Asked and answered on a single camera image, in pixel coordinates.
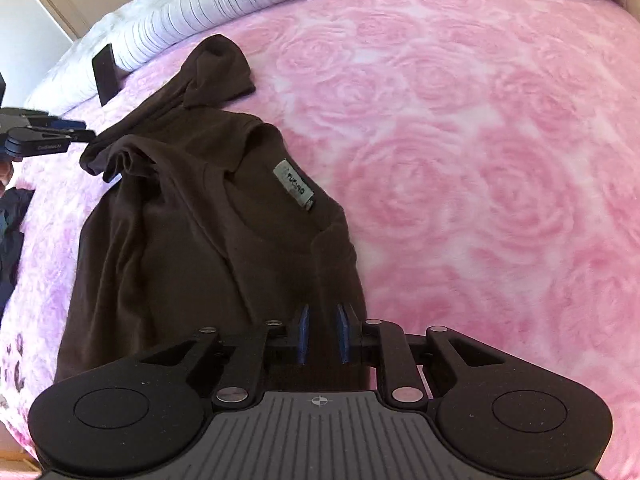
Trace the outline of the person left hand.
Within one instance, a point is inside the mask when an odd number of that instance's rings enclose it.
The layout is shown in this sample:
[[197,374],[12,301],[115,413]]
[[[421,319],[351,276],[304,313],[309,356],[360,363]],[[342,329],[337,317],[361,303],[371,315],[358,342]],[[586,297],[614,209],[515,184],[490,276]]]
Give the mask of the person left hand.
[[9,185],[14,174],[13,162],[11,159],[0,162],[0,194],[3,194]]

